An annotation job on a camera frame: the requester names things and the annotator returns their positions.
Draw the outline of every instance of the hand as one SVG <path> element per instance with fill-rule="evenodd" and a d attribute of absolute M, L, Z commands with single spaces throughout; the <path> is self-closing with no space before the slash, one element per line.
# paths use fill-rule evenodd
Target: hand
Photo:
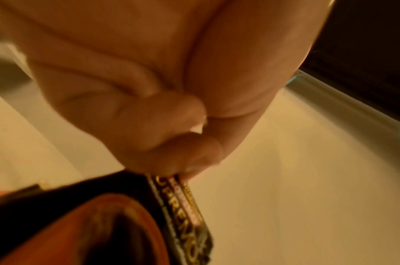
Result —
<path fill-rule="evenodd" d="M 192 176 L 242 142 L 329 2 L 0 0 L 0 27 L 49 103 L 126 168 Z"/>

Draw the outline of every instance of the skin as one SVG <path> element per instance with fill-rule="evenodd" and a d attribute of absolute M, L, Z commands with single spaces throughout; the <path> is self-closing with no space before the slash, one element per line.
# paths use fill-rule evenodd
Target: skin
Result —
<path fill-rule="evenodd" d="M 0 0 L 0 28 L 48 102 L 127 169 L 190 177 L 243 141 L 329 2 Z"/>

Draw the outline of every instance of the black package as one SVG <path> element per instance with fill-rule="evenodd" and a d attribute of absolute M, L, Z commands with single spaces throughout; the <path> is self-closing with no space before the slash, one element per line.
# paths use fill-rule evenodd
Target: black package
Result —
<path fill-rule="evenodd" d="M 209 230 L 185 182 L 127 171 L 44 191 L 38 186 L 0 198 L 0 258 L 77 206 L 105 193 L 138 201 L 153 217 L 171 265 L 205 265 L 213 247 Z"/>

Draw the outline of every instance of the human hand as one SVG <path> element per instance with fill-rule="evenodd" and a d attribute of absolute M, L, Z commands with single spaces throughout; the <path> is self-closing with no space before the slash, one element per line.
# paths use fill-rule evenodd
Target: human hand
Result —
<path fill-rule="evenodd" d="M 0 0 L 0 27 L 49 103 L 127 169 L 192 176 L 242 142 L 329 2 Z"/>

